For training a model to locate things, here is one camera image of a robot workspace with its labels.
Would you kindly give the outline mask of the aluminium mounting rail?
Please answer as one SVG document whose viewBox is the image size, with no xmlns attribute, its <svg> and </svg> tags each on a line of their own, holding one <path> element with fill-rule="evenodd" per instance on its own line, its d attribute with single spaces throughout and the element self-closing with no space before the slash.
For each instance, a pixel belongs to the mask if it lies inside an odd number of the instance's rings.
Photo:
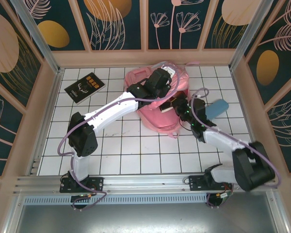
<svg viewBox="0 0 291 233">
<path fill-rule="evenodd" d="M 189 193 L 191 173 L 102 175 L 103 191 L 107 194 L 177 194 Z M 18 195 L 58 195 L 60 176 L 22 176 L 13 187 Z"/>
</svg>

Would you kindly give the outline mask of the aluminium frame post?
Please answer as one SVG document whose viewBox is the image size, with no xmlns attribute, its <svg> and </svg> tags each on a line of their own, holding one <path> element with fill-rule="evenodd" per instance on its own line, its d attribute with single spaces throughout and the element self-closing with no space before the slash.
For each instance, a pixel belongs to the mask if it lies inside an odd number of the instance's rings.
<svg viewBox="0 0 291 233">
<path fill-rule="evenodd" d="M 43 55 L 51 69 L 55 73 L 59 73 L 60 66 L 35 22 L 43 19 L 50 11 L 50 0 L 8 0 L 8 3 L 14 10 L 20 24 L 24 26 L 31 41 L 38 47 L 39 53 Z"/>
<path fill-rule="evenodd" d="M 261 3 L 257 7 L 257 10 L 253 14 L 253 17 L 248 24 L 243 36 L 240 39 L 238 46 L 231 58 L 229 63 L 229 70 L 231 73 L 235 71 L 237 68 L 240 60 L 242 59 L 244 52 L 248 48 L 249 44 L 253 40 L 256 32 L 258 31 L 259 27 L 261 26 L 265 16 L 269 12 L 274 0 L 261 0 Z"/>
</svg>

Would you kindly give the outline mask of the pink school backpack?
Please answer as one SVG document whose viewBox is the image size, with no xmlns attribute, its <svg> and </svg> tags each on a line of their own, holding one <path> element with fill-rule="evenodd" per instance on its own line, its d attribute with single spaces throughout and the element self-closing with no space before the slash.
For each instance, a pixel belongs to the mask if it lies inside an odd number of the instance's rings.
<svg viewBox="0 0 291 233">
<path fill-rule="evenodd" d="M 160 63 L 157 63 L 152 66 L 147 66 L 147 67 L 142 67 L 142 68 L 150 68 L 152 71 L 161 68 L 162 66 L 169 66 L 172 68 L 176 68 L 179 74 L 180 82 L 179 85 L 176 86 L 178 76 L 175 73 L 172 81 L 171 81 L 171 89 L 169 90 L 168 94 L 170 94 L 174 89 L 176 89 L 176 93 L 174 94 L 173 97 L 178 97 L 178 96 L 184 96 L 187 98 L 187 100 L 190 99 L 189 97 L 189 75 L 185 71 L 184 68 L 174 64 L 173 62 L 170 61 L 162 61 Z M 124 87 L 126 88 L 126 77 L 124 79 Z M 148 129 L 166 134 L 171 138 L 177 138 L 180 130 L 180 118 L 176 115 L 176 112 L 174 109 L 162 113 L 159 109 L 159 106 L 162 105 L 164 102 L 167 100 L 163 101 L 158 101 L 158 102 L 153 102 L 150 105 L 147 105 L 140 110 L 137 110 L 137 114 L 141 118 L 141 121 L 145 127 Z"/>
</svg>

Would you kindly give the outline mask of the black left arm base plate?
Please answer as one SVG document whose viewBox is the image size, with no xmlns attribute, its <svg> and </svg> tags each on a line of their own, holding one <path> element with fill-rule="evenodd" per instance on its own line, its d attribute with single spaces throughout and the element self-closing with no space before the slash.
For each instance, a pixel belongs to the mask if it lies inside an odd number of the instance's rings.
<svg viewBox="0 0 291 233">
<path fill-rule="evenodd" d="M 81 181 L 81 184 L 91 190 L 102 191 L 104 180 L 102 177 L 88 177 Z M 72 177 L 61 179 L 60 193 L 85 193 L 87 189 L 82 188 Z"/>
</svg>

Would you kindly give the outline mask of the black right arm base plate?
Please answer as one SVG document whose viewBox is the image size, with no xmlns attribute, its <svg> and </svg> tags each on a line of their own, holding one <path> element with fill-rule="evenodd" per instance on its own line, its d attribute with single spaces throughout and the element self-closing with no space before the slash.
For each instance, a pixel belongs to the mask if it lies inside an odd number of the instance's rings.
<svg viewBox="0 0 291 233">
<path fill-rule="evenodd" d="M 189 187 L 191 191 L 220 191 L 223 192 L 232 189 L 231 183 L 218 183 L 213 178 L 205 175 L 189 176 Z"/>
</svg>

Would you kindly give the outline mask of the grey metal panel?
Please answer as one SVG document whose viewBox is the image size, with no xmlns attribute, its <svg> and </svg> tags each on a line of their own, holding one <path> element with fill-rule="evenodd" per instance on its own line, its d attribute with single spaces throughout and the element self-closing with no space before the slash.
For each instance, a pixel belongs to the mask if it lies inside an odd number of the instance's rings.
<svg viewBox="0 0 291 233">
<path fill-rule="evenodd" d="M 286 233 L 269 208 L 211 209 L 196 204 L 25 206 L 16 233 Z"/>
</svg>

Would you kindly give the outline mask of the black book with antler cover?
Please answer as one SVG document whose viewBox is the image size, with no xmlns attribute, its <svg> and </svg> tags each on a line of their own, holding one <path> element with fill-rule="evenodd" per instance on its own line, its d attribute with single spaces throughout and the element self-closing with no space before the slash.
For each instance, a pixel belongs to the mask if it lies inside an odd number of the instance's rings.
<svg viewBox="0 0 291 233">
<path fill-rule="evenodd" d="M 80 104 L 105 86 L 106 84 L 91 72 L 66 87 L 65 92 L 75 104 Z"/>
</svg>

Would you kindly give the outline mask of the light blue pencil case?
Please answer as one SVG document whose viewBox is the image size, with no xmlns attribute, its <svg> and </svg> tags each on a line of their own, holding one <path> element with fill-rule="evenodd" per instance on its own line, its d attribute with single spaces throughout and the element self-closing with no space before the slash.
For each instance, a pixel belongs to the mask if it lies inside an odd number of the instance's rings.
<svg viewBox="0 0 291 233">
<path fill-rule="evenodd" d="M 229 104 L 225 100 L 216 100 L 214 103 L 206 107 L 207 119 L 213 120 L 219 115 L 226 112 L 229 108 Z"/>
</svg>

